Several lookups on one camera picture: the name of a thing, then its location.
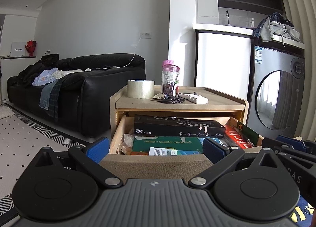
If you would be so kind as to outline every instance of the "white patterned rug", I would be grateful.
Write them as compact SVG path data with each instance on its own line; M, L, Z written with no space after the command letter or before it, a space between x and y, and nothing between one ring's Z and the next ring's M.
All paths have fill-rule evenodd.
M67 151L74 145L89 144L12 110L15 115L0 119L0 216L14 207L13 186L42 147Z

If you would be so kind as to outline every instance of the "wooden side table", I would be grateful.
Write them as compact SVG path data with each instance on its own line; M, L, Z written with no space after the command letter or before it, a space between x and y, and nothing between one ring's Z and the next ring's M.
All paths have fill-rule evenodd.
M154 94L161 92L161 86L154 86ZM246 100L202 87L179 86L179 92L193 93L208 98L207 104L195 104L185 101L179 104L163 104L150 99L133 99L127 97L127 85L110 98L111 135L123 115L134 116L176 116L186 118L234 117L246 124L249 104Z

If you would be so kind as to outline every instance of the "glass jar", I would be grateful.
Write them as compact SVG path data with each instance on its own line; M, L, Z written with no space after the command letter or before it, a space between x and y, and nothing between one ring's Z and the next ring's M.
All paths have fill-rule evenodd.
M180 67L173 60L165 60L162 63L161 92L167 96L178 96Z

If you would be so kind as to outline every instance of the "tape roll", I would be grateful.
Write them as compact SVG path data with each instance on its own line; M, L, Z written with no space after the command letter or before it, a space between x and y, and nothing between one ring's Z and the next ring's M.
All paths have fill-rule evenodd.
M128 80L127 96L135 99L151 99L154 96L154 81Z

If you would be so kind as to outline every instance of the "blue gripper pad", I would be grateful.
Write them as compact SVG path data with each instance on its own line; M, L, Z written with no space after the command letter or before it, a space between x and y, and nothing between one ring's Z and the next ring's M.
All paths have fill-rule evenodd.
M86 155L94 162L99 163L110 150L110 141L102 137L86 147Z
M289 144L289 145L292 145L295 150L306 152L307 148L306 148L304 142L302 142L302 141L295 140L295 139L292 139L292 138L288 138L288 137L285 137L283 135L279 135L276 138L276 140L277 141L282 141L282 142L284 142L286 144Z
M218 144L211 138L206 138L203 141L203 154L210 160L213 164L226 157L230 153L228 148Z

